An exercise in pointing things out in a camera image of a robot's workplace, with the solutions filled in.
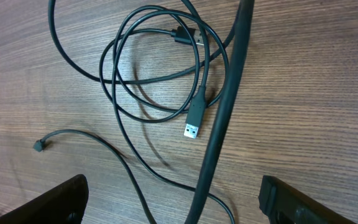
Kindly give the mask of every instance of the small cable plug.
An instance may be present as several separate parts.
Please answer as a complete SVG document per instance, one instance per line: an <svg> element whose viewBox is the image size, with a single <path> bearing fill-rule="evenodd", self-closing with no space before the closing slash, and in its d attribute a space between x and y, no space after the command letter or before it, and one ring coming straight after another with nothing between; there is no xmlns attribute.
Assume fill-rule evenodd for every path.
<svg viewBox="0 0 358 224"><path fill-rule="evenodd" d="M33 146L33 148L34 148L37 152L43 151L46 147L47 147L47 145L46 145L45 141L42 141L41 139L40 139L40 140L37 140L37 141L34 143L34 146Z"/></svg>
<svg viewBox="0 0 358 224"><path fill-rule="evenodd" d="M189 33L193 36L196 44L204 46L204 40L199 30L189 28ZM171 37L175 39L175 42L191 45L190 37L187 35L185 28L182 26L178 26L176 30L173 29L171 31Z"/></svg>
<svg viewBox="0 0 358 224"><path fill-rule="evenodd" d="M206 105L205 86L200 86L197 94L193 97L190 103L184 133L186 137L193 139L197 138L198 130L203 122Z"/></svg>

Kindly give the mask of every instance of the usb plug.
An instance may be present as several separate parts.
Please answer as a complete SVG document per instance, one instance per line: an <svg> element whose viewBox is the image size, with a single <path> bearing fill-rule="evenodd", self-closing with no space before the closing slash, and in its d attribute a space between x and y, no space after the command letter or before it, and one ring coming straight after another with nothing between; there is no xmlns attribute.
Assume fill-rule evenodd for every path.
<svg viewBox="0 0 358 224"><path fill-rule="evenodd" d="M203 122L204 112L206 108L205 86L199 87L197 94L190 103L189 112L186 118L186 128L184 135L195 139L198 130Z"/></svg>
<svg viewBox="0 0 358 224"><path fill-rule="evenodd" d="M189 28L189 32L196 41L196 44L204 46L204 40L199 30ZM175 42L191 45L190 37L187 35L185 28L182 26L178 26L176 30L173 29L171 31L171 37L175 39Z"/></svg>

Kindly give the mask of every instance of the cord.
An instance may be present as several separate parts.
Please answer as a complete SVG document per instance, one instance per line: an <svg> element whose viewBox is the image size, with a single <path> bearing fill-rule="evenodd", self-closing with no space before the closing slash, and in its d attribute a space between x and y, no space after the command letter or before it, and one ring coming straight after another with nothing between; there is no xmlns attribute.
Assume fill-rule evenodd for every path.
<svg viewBox="0 0 358 224"><path fill-rule="evenodd" d="M185 109L193 95L195 94L195 91L196 91L196 87L197 87L197 82L198 82L198 77L199 77L199 72L200 72L200 68L202 66L204 66L204 73L203 73L203 78L202 78L202 81L201 81L201 85L200 87L205 87L206 86L206 81L207 81L207 78L208 78L208 68L209 68L209 62L213 59L215 59L218 55L222 54L223 56L223 60L224 60L224 65L225 65L225 69L226 71L229 69L229 63L228 63L228 59L227 59L227 54L226 54L226 51L225 51L225 48L227 47L227 45L229 45L229 43L231 42L231 40L233 39L234 37L234 30L235 30L235 25L237 24L237 20L238 20L238 17L239 17L239 11L240 11L240 7L239 7L239 10L237 11L237 14L236 14L236 20L234 21L234 25L232 26L232 29L229 33L229 35L226 37L226 40L222 43L221 40L219 39L218 35L215 33L214 30L212 30L212 28L210 28L209 25L207 25L205 22L203 22L199 15L197 14L197 11L195 10L195 8L193 7L193 5L189 2L189 0L182 0L182 2L185 4L185 6L189 9L189 11L191 12L191 14L189 13L185 13L185 12L181 12L181 11L175 11L175 10L168 10L168 9L165 9L164 7L160 7L160 6L144 6L144 7L140 7L138 9L136 9L135 11L133 11L132 13L130 13L127 18L124 20L124 22L122 23L118 33L117 33L117 36L116 36L116 39L111 41L109 43L109 45L105 48L102 56L101 56L101 60L99 62L99 78L87 73L86 71L84 71L82 68L80 68L79 66L77 66L76 63L74 63L70 58L69 56L65 53L63 47L61 46L59 40L58 40L58 37L57 37L57 33L56 33L56 29L55 29L55 21L54 21L54 10L55 10L55 3L56 3L56 0L49 0L49 5L48 5L48 21L49 21L49 26L50 26L50 33L52 35L52 39L53 39L53 42L55 43L56 45L56 48L58 49L58 51L60 52L60 54L62 55L62 57L75 69L77 70L78 72L80 72L82 75L86 76L87 78L90 78L94 81L97 81L97 82L100 82L101 85L102 85L102 88L103 88L103 91L105 92L106 96L110 99L110 101L112 102L113 104L113 107L114 107L114 112L116 114L116 119L117 119L117 122L118 122L118 125L120 127L120 130L125 138L125 140L127 141L128 145L130 146L132 152L135 154L136 158L138 158L138 160L140 161L140 163L152 174L154 175L156 178L160 179L161 181L165 182L165 183L168 183L170 185L173 185L173 186L176 186L176 187L179 187L179 188L182 188L182 189L185 189L185 190L190 190L190 191L195 191L196 189L193 188L193 187L190 187L190 186L187 186L187 185L183 185L183 184L179 184L179 183L176 183L172 180L169 180L163 176L161 176L160 174L156 173L156 171L154 171L144 160L143 158L140 156L140 154L136 151L135 147L133 146L131 140L129 139L125 129L124 129L124 126L122 124L122 121L121 121L121 117L120 117L120 114L119 114L119 111L122 112L123 114L125 114L126 116L136 120L136 121L140 121L140 122L143 122L143 123L160 123L160 122L164 122L164 121L168 121L170 119L173 119L174 117L178 116L179 114L181 113L187 113L188 110ZM155 10L154 12L150 12L148 14L146 14L145 16L142 16L140 19L136 20L133 25L130 26L130 28L128 28L128 30L122 34L123 32L123 29L125 27L125 25L128 23L129 19L131 17L133 17L135 14L141 12L141 11L144 11L144 10ZM119 57L120 57L120 54L121 54L121 50L125 44L125 41L127 40L127 38L130 36L130 35L134 35L134 34L139 34L139 33L145 33L145 32L153 32L153 33L159 33L159 34L172 34L171 31L167 31L167 30L161 30L161 29L139 29L139 30L135 30L135 28L142 22L146 21L147 19L150 19L151 17L154 17L154 16L159 16L159 15L164 15L164 14L168 14L168 15L171 15L183 28L184 30L186 31L186 33L188 34L189 38L190 38L190 42L193 46L193 50L195 52L195 59L196 59L196 65L193 66L193 67L190 67L190 68L187 68L186 70L182 71L182 72L178 72L178 73L174 73L174 74L171 74L171 75L167 75L167 76L164 76L164 77L158 77L158 78L149 78L149 79L146 79L146 80L129 80L129 81L124 81L121 77L121 74L119 73L119 70L117 68L118 66L118 63L119 63ZM200 28L200 32L201 32L201 36L203 38L203 42L204 42L204 51L205 51L205 61L204 62L200 62L199 60L199 56L198 56L198 49L196 47L196 43L195 43L195 40L194 38L191 36L190 32L189 32L189 28L186 26L186 24L179 18L179 17L186 17L194 22L196 22ZM215 51L212 55L209 56L209 44L208 44L208 38L206 36L206 33L205 33L205 30L209 32L209 34L213 37L213 39L217 42L218 46L219 46L219 50ZM120 43L117 45L115 44L117 40L121 40ZM103 78L103 63L104 63L104 58L108 52L108 50L113 47L113 73L112 73L112 80L105 80ZM138 96L136 96L133 92L130 91L130 89L127 87L127 85L141 85L141 84L148 84L148 83L155 83L155 82L162 82L162 81L165 81L165 80L171 80L171 79L174 79L174 78L178 78L178 77L181 77L181 76L184 76L186 74L189 74L191 72L195 72L195 80L193 82L193 86L191 88L191 91L190 91L190 94L188 96L188 98L185 100L185 102L183 103L183 105L179 108L179 109L171 109L171 108L166 108L166 107L162 107L162 106L157 106L157 105L153 105L147 101L144 101L143 99L139 98ZM226 79L227 79L227 72L225 73L225 82L224 82L224 86L226 86ZM106 84L112 84L113 83L113 80L114 80L114 85L112 85L112 94L110 95L109 92L108 92L108 89L106 87ZM154 109L157 109L157 110L161 110L161 111L166 111L166 112L171 112L172 114L170 116L167 116L166 118L162 118L162 119L154 119L154 120L149 120L149 119L142 119L142 118L138 118L136 116L133 116L132 114L128 113L127 111L125 111L124 109L122 109L116 102L116 84L121 84L124 89L128 92L128 94L130 94L132 97L134 97L139 103L142 103L144 105L147 105L151 108L154 108ZM215 104L219 98L221 97L221 93L222 93L222 90L216 95L216 97L211 100L210 102L208 102L208 104L206 105L206 107L209 107L209 106L212 106L213 104ZM55 131L53 133L55 134L59 134L59 133L64 133L64 132L68 132L68 130L60 130L60 131ZM82 135L85 135L85 136L88 136L90 138L93 138L97 141L99 141L101 144L104 144L106 147L108 147L110 150L114 149L113 147L109 147L107 144L106 144L106 141L99 138L99 137L96 137L96 136L93 136L91 134L88 134L85 132L82 132L82 131L78 131L78 130L69 130L71 133L78 133L78 134L82 134ZM46 137L49 138L50 136L53 136L51 135L52 133L50 133L49 135L45 136L43 139L46 140ZM42 139L40 141L37 141L38 142L38 145L41 144L41 148L44 148L44 145L42 144ZM124 162L123 158L119 157L119 154L116 154L114 150L112 150L112 152L120 159L121 162ZM135 179L133 177L133 175L131 176L131 171L130 169L127 167L127 165L125 164L124 167L126 168L128 174L130 175L130 178L131 178L131 181L132 183L134 184L134 187L138 193L138 196L140 198L140 201L142 203L142 206L145 210L145 214L147 215L147 218L149 219L149 222L150 223L155 223L155 220L152 218L152 215L147 207L147 204L144 200L144 197L142 195L142 192L140 191L139 189L139 186L137 186L137 184L135 184ZM232 214L232 212L230 211L230 209L228 208L228 206L222 201L220 200L219 198L217 198L216 196L208 193L208 190L206 191L207 192L207 196L210 197L211 199L215 200L218 204L220 204L224 209L225 211L227 212L227 214L229 215L229 218L231 220L231 223L234 223L234 216ZM187 220L190 218L191 220L194 220L194 218L191 218L190 217L190 213L189 213L189 216L187 218Z"/></svg>
<svg viewBox="0 0 358 224"><path fill-rule="evenodd" d="M230 68L227 80L223 86L222 103L219 104L216 112L204 155L203 165L201 166L200 176L198 177L196 192L185 222L186 224L198 222L208 196L207 192L209 192L209 188L211 187L247 57L253 10L254 0L241 0Z"/></svg>
<svg viewBox="0 0 358 224"><path fill-rule="evenodd" d="M139 200L142 204L142 207L143 207L144 213L146 214L147 219L149 220L150 223L157 223L154 220L154 217L149 210L149 206L147 206L146 199L144 198L143 193L142 193L139 185L137 184L136 179L135 179L133 173L131 172L131 169L129 168L128 164L122 158L121 153L118 151L118 149L116 149L110 143L105 141L103 138L101 138L97 135L94 135L94 134L87 133L85 131L74 130L74 129L63 129L63 130L53 131L53 132L45 135L42 139L38 140L34 144L34 149L39 152L43 151L47 147L46 142L47 142L48 138L55 136L57 134L64 134L64 133L73 133L73 134L80 134L80 135L86 136L86 137L91 138L91 139L97 141L98 143L104 145L106 148L108 148L118 158L118 160L121 162L121 164L124 166L125 170L127 171L128 176L131 179L133 186L135 187L137 196L139 197Z"/></svg>

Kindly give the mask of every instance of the wooden table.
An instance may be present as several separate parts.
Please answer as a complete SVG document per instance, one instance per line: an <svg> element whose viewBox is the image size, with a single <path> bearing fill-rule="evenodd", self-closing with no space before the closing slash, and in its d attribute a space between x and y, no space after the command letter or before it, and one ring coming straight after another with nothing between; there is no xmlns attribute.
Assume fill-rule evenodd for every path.
<svg viewBox="0 0 358 224"><path fill-rule="evenodd" d="M192 2L224 39L238 0ZM84 174L89 201L83 223L147 222L125 170L98 143L66 134L53 138L47 151L32 149L44 134L72 128L94 132L123 152L159 223L183 223L193 194L161 183L138 163L100 84L81 76L56 50L47 4L0 0L0 214ZM69 56L98 75L99 57L123 19L146 4L186 10L178 0L58 0L58 35ZM176 26L168 16L141 25ZM190 46L164 35L137 35L128 41L119 68L131 80L193 64ZM208 97L219 91L223 76L219 58L211 64ZM142 92L131 88L178 108L192 81L187 75L143 85ZM122 107L137 116L146 118L142 110L152 118L167 115L140 107L121 87L118 95ZM216 108L207 110L197 140L183 136L185 116L162 124L123 121L157 172L194 186ZM257 200L263 175L282 179L358 223L358 1L256 0L246 68L211 192L232 208L239 223L268 223ZM200 223L228 221L208 200Z"/></svg>

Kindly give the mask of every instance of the usb cable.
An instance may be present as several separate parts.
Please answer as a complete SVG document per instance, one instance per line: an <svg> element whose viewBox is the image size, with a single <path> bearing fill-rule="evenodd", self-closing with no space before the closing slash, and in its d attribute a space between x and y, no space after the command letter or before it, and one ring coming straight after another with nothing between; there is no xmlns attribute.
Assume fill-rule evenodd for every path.
<svg viewBox="0 0 358 224"><path fill-rule="evenodd" d="M113 105L114 108L114 113L116 115L116 119L117 119L117 123L118 126L121 130L122 135L124 136L124 139L127 141L130 149L132 150L132 152L135 154L136 158L139 160L139 162L156 178L158 178L159 180L165 182L166 184L170 184L176 187L179 187L181 189L185 189L185 190L190 190L192 192L196 192L195 195L195 199L193 200L193 205L191 206L191 210L190 213L186 219L186 223L197 223L200 215L201 215L201 211L203 209L205 200L204 197L209 197L213 200L215 200L218 204L220 204L223 209L225 209L225 211L227 212L227 214L229 215L230 221L231 223L234 223L234 216L232 214L232 212L230 211L229 207L219 198L215 197L214 195L208 193L209 192L209 185L210 183L208 183L208 181L212 180L212 176L213 176L213 172L208 174L208 180L205 182L206 184L206 188L203 192L202 195L200 195L199 191L202 189L199 189L199 187L197 189L187 186L187 185L183 185L177 182L174 182L166 177L161 176L160 174L158 174L156 171L154 171L141 157L141 155L137 152L136 148L134 147L132 141L129 139L126 130L124 128L124 125L121 121L121 115L124 114L128 117L130 117L131 119L134 119L136 121L142 122L142 123L161 123L161 122L165 122L165 121L169 121L170 119L175 118L176 116L178 116L179 114L182 113L188 113L187 114L187 119L186 119L186 127L185 127L185 133L184 135L190 138L196 138L197 134L198 134L198 130L201 127L201 123L203 121L203 116L204 116L204 111L206 108L214 105L221 97L221 92L222 90L211 100L211 101L206 101L205 100L205 91L206 91L206 81L208 78L208 71L209 71L209 63L211 60L214 60L217 56L222 55L223 57L223 62L224 62L224 67L225 67L225 80L227 79L227 71L229 69L229 60L227 58L227 54L225 51L225 48L230 44L231 40L234 37L234 30L237 24L237 18L239 17L239 11L241 8L241 4L239 6L239 10L237 11L236 14L236 20L234 21L234 24L231 28L230 33L228 34L228 36L226 37L226 40L224 42L221 41L221 39L218 37L218 35L215 33L215 31L210 28L209 25L207 25L207 23L205 23L204 21L202 21L200 19L200 16L198 15L196 9L194 8L194 6L191 4L191 2L189 2L189 0L182 0L183 4L188 8L188 10L190 11L189 13L186 12L181 12L181 11L176 11L176 10L169 10L166 9L164 7L160 7L160 6L144 6L144 7L140 7L138 9L136 9L135 11L132 11L124 20L124 22L121 24L117 34L116 34L116 38L114 40L112 40L107 47L105 48L105 50L102 53L102 56L100 58L100 63L99 63L99 77L93 76L91 74L89 74L88 72L84 71L81 67L79 67L76 63L74 63L72 61L72 59L66 54L66 52L64 51L58 37L57 37L57 33L56 33L56 27L55 27L55 19L54 19L54 14L55 14L55 3L56 0L49 0L49 5L48 5L48 21L49 21L49 28L50 28L50 33L52 35L52 40L55 43L55 46L57 48L57 50L60 52L60 54L62 55L62 57L75 69L77 70L79 73L81 73L82 75L84 75L85 77L96 81L96 82L100 82L102 89L104 91L104 93L106 94L107 98L110 100L110 102ZM150 13L140 17L138 20L136 20L132 25L129 26L129 28L124 32L124 28L127 25L127 23L129 22L129 20L131 18L134 17L134 15L142 12L142 11L151 11ZM161 16L161 15L170 15L172 16L178 23L179 23L179 27L177 29L168 31L168 30L161 30L161 29L136 29L136 27L141 24L142 22L146 21L147 19L150 19L152 17L155 16ZM185 17L195 23L197 23L198 25L198 30L194 29L194 28L189 28L187 27L187 25L182 21L182 19L180 19L181 17ZM158 34L167 34L167 35L171 35L174 39L175 42L181 43L181 44L188 44L191 45L193 47L194 50L194 55L195 55L195 66L192 66L190 68L187 68L181 72L178 73L174 73L171 75L166 75L164 77L158 77L158 78L149 78L149 79L145 79L145 80L123 80L121 77L121 74L119 73L118 70L118 63L119 63L119 58L122 52L122 49L124 47L124 44L127 40L127 38L130 35L136 35L136 34L140 34L140 33L158 33ZM209 43L208 43L208 37L206 32L208 32L209 36L217 43L219 50L215 51L213 54L210 55L209 52ZM198 48L197 45L201 45L204 47L204 53L205 53L205 61L204 62L200 62L200 57L198 55ZM105 80L103 77L103 64L104 64L104 59L106 57L106 54L108 51L110 51L112 49L112 53L113 53L113 71L112 71L112 79L111 80ZM200 75L200 68L204 67L203 70L203 78L201 80L201 84L198 88L198 91L196 92L197 86L198 86L198 78ZM193 82L193 86L191 87L191 91L190 94L188 95L188 98L185 100L185 102L182 104L182 106L179 109L172 109L172 108L166 108L163 106L159 106L159 105L153 105L151 103L149 103L148 101L145 101L141 98L139 98L138 96L136 96L129 88L128 85L145 85L148 83L155 83L155 82L162 82L162 81L167 81L167 80L172 80L175 78L179 78L182 77L184 75L190 74L194 72L195 73L195 77L194 77L194 82ZM106 84L112 84L111 85L111 94L109 93ZM151 108L154 108L156 110L160 110L160 111L165 111L165 112L170 112L171 115L167 116L166 118L162 118L162 119L143 119L143 118L139 118L134 116L133 114L130 114L128 111L126 111L125 109L121 108L118 103L117 103L117 99L116 99L116 85L122 85L122 87L125 89L125 91L127 91L128 94L131 95L131 97L133 97L134 99L136 99L139 103L142 103L143 105L149 106ZM226 132L226 128L227 128L227 124L226 127L223 127L220 132ZM105 140L94 136L92 134L87 134L85 132L82 131L78 131L78 130L59 130L59 131L54 131L48 135L46 135L44 138L38 140L35 145L34 145L34 149L37 151L43 151L45 149L45 147L47 147L48 142L47 139L56 135L56 134L61 134L61 133L77 133L77 134L82 134L84 136L87 136L89 138L93 138L94 140L100 142L101 144L104 144L106 147L108 147L113 153L115 153L115 155L117 157L119 157L119 154L116 152L116 149L113 149ZM224 137L224 133L219 134L219 138L216 138L219 141L223 141L223 137ZM221 144L216 146L218 148L218 151L220 152L220 148L221 148ZM130 174L130 169L124 164L124 160L120 159L120 161L123 163L123 166L127 169L129 176L131 178L132 183L134 184L134 187L138 193L140 202L142 203L142 206L144 208L145 214L149 220L150 223L155 223L155 219L153 218L150 210L147 207L147 203L145 201L145 198L142 196L142 192L139 188L139 186L137 186L136 184L136 180L133 176L131 176ZM201 169L202 172L204 171L208 171L204 168L204 164L203 163L203 168ZM207 169L213 168L216 166L216 163L213 164L213 167L208 166ZM196 202L196 198L200 197L200 200L198 201L197 206L194 205L194 203Z"/></svg>

